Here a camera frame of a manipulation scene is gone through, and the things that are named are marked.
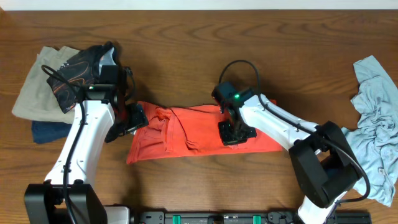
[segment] wood grain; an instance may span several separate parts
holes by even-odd
[[[30,121],[12,106],[43,46],[85,49],[107,40],[122,47],[137,99],[164,106],[214,103],[223,67],[244,58],[261,72],[262,91],[310,121],[356,128],[349,100],[358,92],[353,63],[374,55],[397,83],[397,11],[79,11],[0,12],[0,223],[27,223],[23,194],[40,183],[64,139],[37,145]],[[252,71],[235,65],[225,76],[254,86]],[[96,193],[104,204],[138,210],[297,209],[303,195],[282,152],[159,159],[126,165],[132,136],[104,145]],[[347,197],[358,194],[352,190]],[[373,200],[343,205],[367,210],[374,223],[396,223]]]

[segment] navy blue cloth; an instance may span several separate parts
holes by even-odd
[[[64,122],[32,121],[33,142],[44,144],[66,137],[71,127]]]

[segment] orange shirt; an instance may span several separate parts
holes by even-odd
[[[249,138],[242,144],[224,146],[218,123],[225,118],[219,106],[164,109],[142,101],[138,103],[142,105],[149,125],[137,130],[127,164],[168,157],[282,150],[281,145],[259,130],[256,130],[256,138]]]

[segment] black cable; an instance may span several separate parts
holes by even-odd
[[[130,72],[127,72],[127,73],[128,73],[127,76],[130,77],[130,79],[132,81],[133,89],[130,91],[129,94],[127,94],[124,101],[130,100],[130,98],[136,94],[136,82],[134,81],[134,78],[132,77],[132,71],[130,70]]]
[[[52,78],[57,79],[60,82],[63,82],[64,84],[66,84],[71,91],[75,94],[76,98],[78,98],[78,93],[77,91],[74,89],[74,86],[76,87],[81,87],[78,85],[74,85],[72,83],[69,83],[65,78],[63,78],[57,71],[55,71],[54,69],[50,68],[49,66],[46,65],[42,65],[42,70],[49,75]],[[69,150],[68,153],[68,157],[67,157],[67,161],[63,167],[63,180],[62,180],[62,190],[63,190],[63,197],[65,199],[65,205],[67,206],[67,210],[68,210],[68,214],[70,219],[72,220],[73,224],[77,224],[77,220],[76,220],[76,216],[72,210],[72,205],[70,202],[70,198],[69,198],[69,194],[68,194],[68,175],[69,175],[69,170],[70,170],[70,163],[71,163],[71,159],[73,156],[73,152],[75,151],[77,142],[79,141],[79,137],[81,132],[83,131],[83,127],[86,123],[86,112],[85,112],[85,108],[83,106],[83,100],[82,99],[78,99],[78,103],[80,105],[80,109],[81,109],[81,120],[80,120],[80,126],[79,129],[76,133],[76,137],[73,140],[72,146]]]
[[[328,221],[329,221],[329,219],[333,218],[334,213],[335,213],[337,207],[339,207],[339,206],[340,206],[339,203],[334,203],[334,204],[333,204],[333,208],[331,208],[330,213],[329,213],[328,216],[326,217],[325,222],[323,222],[323,224],[327,224]]]
[[[48,76],[50,76],[51,78],[54,78],[54,79],[56,79],[56,80],[58,80],[58,81],[60,81],[60,82],[62,82],[62,83],[65,83],[66,85],[68,85],[69,87],[70,87],[70,85],[71,86],[74,86],[74,87],[81,87],[80,85],[77,85],[77,84],[74,84],[74,83],[70,83],[68,80],[66,80],[63,76],[61,76],[57,71],[55,71],[52,67],[49,67],[49,66],[47,66],[47,65],[42,65],[42,70],[43,70],[43,72],[44,73],[46,73]],[[72,88],[72,87],[70,87],[71,89],[72,89],[72,91],[74,92],[74,94],[76,95],[77,94],[77,92],[76,92],[76,90],[74,89],[74,88]]]
[[[259,70],[257,69],[257,67],[253,63],[251,63],[251,62],[249,62],[247,60],[234,60],[234,61],[232,61],[231,63],[227,64],[227,66],[225,66],[225,68],[221,72],[220,78],[218,80],[218,84],[221,83],[223,75],[224,75],[225,71],[228,69],[228,67],[231,66],[232,64],[238,63],[238,62],[244,62],[244,63],[247,63],[250,66],[252,66],[252,68],[253,68],[253,70],[254,70],[254,72],[256,74],[256,78],[257,78],[257,96],[259,98],[260,104],[264,107],[265,110],[269,111],[274,116],[276,116],[277,118],[281,119],[282,121],[285,121],[286,123],[292,125],[293,127],[297,128],[297,129],[299,129],[301,131],[304,131],[304,132],[306,132],[308,134],[317,136],[313,131],[311,131],[311,130],[309,130],[307,128],[304,128],[299,123],[295,123],[295,122],[283,117],[282,115],[276,113],[275,111],[273,111],[272,109],[269,108],[268,103],[265,104],[263,102],[263,100],[261,98],[261,94],[260,94],[261,85],[260,85]],[[329,145],[329,146],[333,147],[334,149],[340,151],[348,160],[350,160],[351,164],[355,168],[357,168],[357,170],[359,170],[359,172],[361,173],[361,175],[363,176],[363,178],[365,180],[366,192],[365,192],[365,194],[363,196],[358,197],[358,198],[344,199],[344,200],[341,199],[341,200],[336,201],[336,204],[339,205],[340,203],[346,203],[346,202],[359,202],[359,201],[362,201],[362,200],[366,199],[369,196],[369,194],[370,194],[371,184],[370,184],[369,178],[366,175],[366,173],[363,170],[363,168],[350,155],[348,155],[344,150],[342,150],[342,148],[337,143],[335,143],[334,141],[329,141],[329,140],[327,140],[325,138],[319,138],[319,139],[321,140],[322,143],[324,143],[326,145]]]

